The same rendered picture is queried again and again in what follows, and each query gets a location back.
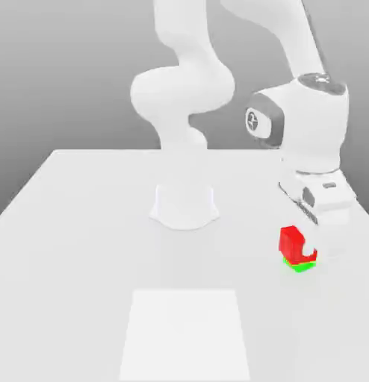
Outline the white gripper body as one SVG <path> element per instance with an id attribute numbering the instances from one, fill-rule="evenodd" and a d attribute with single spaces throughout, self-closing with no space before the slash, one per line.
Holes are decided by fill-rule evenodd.
<path id="1" fill-rule="evenodd" d="M 348 246 L 349 209 L 316 214 L 301 201 L 294 201 L 280 183 L 278 187 L 299 211 L 299 217 L 293 225 L 304 237 L 302 256 L 311 257 L 316 251 L 318 257 L 342 257 Z"/>

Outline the small red cube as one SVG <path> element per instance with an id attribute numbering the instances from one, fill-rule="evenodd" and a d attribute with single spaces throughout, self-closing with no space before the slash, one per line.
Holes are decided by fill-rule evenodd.
<path id="1" fill-rule="evenodd" d="M 279 251 L 290 265 L 299 266 L 316 261 L 316 249 L 309 255 L 303 254 L 305 242 L 305 237 L 296 226 L 292 225 L 280 229 Z"/>

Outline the small green cube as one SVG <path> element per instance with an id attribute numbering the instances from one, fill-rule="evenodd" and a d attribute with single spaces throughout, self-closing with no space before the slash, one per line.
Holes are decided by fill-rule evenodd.
<path id="1" fill-rule="evenodd" d="M 312 269 L 316 266 L 315 261 L 311 262 L 306 262 L 306 263 L 298 263 L 298 264 L 293 264 L 290 263 L 286 258 L 283 258 L 283 262 L 290 268 L 293 269 L 297 273 L 305 272 L 309 269 Z"/>

